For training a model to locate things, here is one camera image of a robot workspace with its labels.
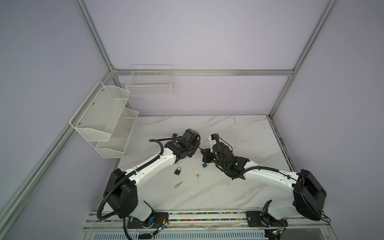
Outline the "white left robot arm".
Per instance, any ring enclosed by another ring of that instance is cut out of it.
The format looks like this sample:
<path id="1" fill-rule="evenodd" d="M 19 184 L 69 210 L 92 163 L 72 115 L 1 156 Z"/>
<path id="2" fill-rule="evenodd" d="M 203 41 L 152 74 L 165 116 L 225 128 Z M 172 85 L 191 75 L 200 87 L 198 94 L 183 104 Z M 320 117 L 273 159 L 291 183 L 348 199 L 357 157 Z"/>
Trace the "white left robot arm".
<path id="1" fill-rule="evenodd" d="M 99 221 L 118 216 L 151 225 L 156 212 L 148 203 L 139 200 L 139 188 L 162 170 L 186 157 L 191 158 L 200 146 L 201 137 L 198 132 L 187 129 L 181 136 L 174 134 L 168 139 L 151 139 L 149 142 L 160 146 L 157 154 L 136 167 L 124 171 L 116 169 L 111 173 L 97 209 Z"/>

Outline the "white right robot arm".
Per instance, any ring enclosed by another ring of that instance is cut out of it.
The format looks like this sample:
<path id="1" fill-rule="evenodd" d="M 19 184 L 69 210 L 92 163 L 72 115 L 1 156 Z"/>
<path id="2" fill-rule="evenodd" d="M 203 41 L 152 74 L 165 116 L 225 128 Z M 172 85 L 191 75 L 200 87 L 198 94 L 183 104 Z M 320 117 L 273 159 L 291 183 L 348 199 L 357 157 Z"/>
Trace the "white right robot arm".
<path id="1" fill-rule="evenodd" d="M 312 221 L 323 221 L 323 208 L 327 193 L 314 175 L 307 170 L 286 172 L 259 165 L 249 159 L 234 156 L 223 143 L 202 149 L 203 163 L 214 164 L 232 180 L 257 181 L 288 194 L 280 200 L 268 200 L 260 214 L 259 223 L 271 227 L 284 218 L 301 215 Z"/>

